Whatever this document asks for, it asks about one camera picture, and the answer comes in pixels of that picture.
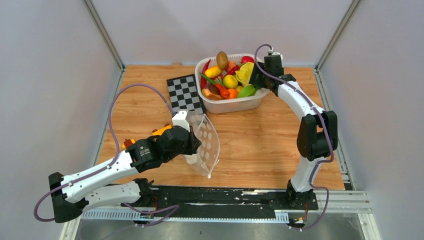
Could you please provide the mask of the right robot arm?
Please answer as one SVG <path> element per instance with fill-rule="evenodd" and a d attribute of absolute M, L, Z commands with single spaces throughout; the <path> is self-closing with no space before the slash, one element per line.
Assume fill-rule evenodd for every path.
<path fill-rule="evenodd" d="M 283 100 L 300 121 L 296 145 L 300 154 L 294 176 L 276 202 L 291 209 L 312 206 L 313 183 L 321 164 L 334 158 L 338 141 L 338 120 L 334 111 L 314 103 L 291 74 L 285 74 L 281 55 L 273 52 L 256 62 L 249 83 L 266 88 Z"/>

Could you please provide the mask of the light green leaf vegetable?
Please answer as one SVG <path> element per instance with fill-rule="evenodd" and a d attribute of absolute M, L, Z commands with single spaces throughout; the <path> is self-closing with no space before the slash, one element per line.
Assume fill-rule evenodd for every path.
<path fill-rule="evenodd" d="M 240 89 L 237 98 L 251 97 L 256 94 L 256 88 L 253 85 L 247 85 Z"/>

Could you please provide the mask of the clear dotted zip bag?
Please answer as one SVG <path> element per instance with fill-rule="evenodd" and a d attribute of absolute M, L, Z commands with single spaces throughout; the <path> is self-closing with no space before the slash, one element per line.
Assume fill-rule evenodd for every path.
<path fill-rule="evenodd" d="M 219 162 L 220 140 L 215 126 L 204 113 L 189 110 L 186 120 L 191 127 L 191 132 L 200 141 L 197 153 L 183 155 L 185 162 L 200 175 L 211 178 L 212 172 Z"/>

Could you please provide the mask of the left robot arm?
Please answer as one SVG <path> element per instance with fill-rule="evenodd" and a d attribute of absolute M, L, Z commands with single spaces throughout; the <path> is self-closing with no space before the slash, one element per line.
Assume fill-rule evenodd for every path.
<path fill-rule="evenodd" d="M 82 172 L 48 177 L 53 220 L 65 223 L 82 213 L 111 204 L 149 206 L 153 201 L 151 183 L 137 178 L 125 184 L 114 181 L 160 167 L 179 155 L 195 156 L 202 145 L 202 134 L 173 126 L 161 135 L 139 139 L 102 164 Z"/>

